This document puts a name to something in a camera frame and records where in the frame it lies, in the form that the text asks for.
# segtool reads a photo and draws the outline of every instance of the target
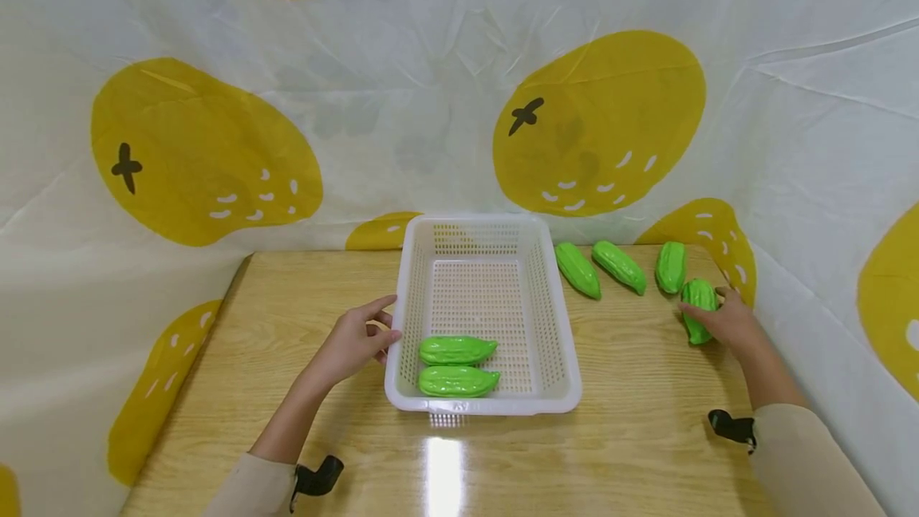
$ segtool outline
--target right hand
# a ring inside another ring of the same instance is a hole
[[[730,287],[715,288],[724,303],[717,311],[702,310],[701,307],[691,306],[680,302],[677,306],[680,311],[690,318],[705,326],[708,333],[724,344],[731,353],[756,352],[757,349],[768,345],[768,337],[763,332],[762,326],[752,310],[741,300],[740,294]]]

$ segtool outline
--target wooden table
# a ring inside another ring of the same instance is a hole
[[[657,246],[625,249],[653,281]],[[689,277],[724,278],[701,247]],[[122,515],[199,515],[347,307],[392,293],[399,252],[256,253],[240,270]],[[344,461],[297,515],[771,515],[746,448],[709,409],[747,416],[740,368],[689,347],[676,308],[601,275],[603,300],[565,285],[584,378],[574,412],[439,419],[394,409],[370,365],[328,396],[301,461]]]

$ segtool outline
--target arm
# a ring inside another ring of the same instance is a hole
[[[823,422],[809,409],[766,332],[740,296],[718,288],[718,311],[680,304],[740,362],[754,409],[750,462],[781,515],[882,517],[881,505]]]
[[[371,358],[385,364],[387,348],[399,340],[399,331],[370,323],[373,320],[387,328],[391,326],[392,316],[383,308],[394,301],[395,295],[387,295],[338,318],[252,449],[243,455],[207,505],[206,517],[286,515],[296,463],[325,396]]]

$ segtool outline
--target toy bitter melon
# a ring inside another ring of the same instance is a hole
[[[573,243],[561,243],[555,247],[555,261],[562,275],[572,287],[593,299],[600,299],[600,279],[597,270],[587,262]]]
[[[626,252],[605,240],[600,240],[594,244],[593,257],[594,262],[608,271],[609,275],[615,277],[617,281],[633,288],[636,294],[645,295],[645,288],[648,286],[645,272],[637,267],[634,259],[630,258]]]
[[[690,280],[687,285],[683,286],[682,298],[684,303],[701,307],[702,310],[718,310],[718,295],[715,294],[715,289],[711,283],[700,278]],[[689,343],[700,345],[712,339],[712,335],[708,333],[705,326],[685,315],[685,313],[683,313],[683,323],[687,327]]]
[[[657,285],[667,294],[679,292],[687,279],[687,247],[681,243],[661,246],[654,277],[657,277]]]
[[[421,342],[418,354],[428,365],[476,365],[495,353],[497,341],[471,336],[434,336]]]
[[[418,389],[431,397],[481,397],[495,389],[501,372],[466,365],[434,365],[418,374]]]

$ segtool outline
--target beige sleeve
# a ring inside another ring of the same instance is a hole
[[[883,517],[881,505],[823,422],[795,405],[756,409],[756,479],[785,517]]]
[[[243,454],[204,517],[275,517],[290,515],[295,465]]]

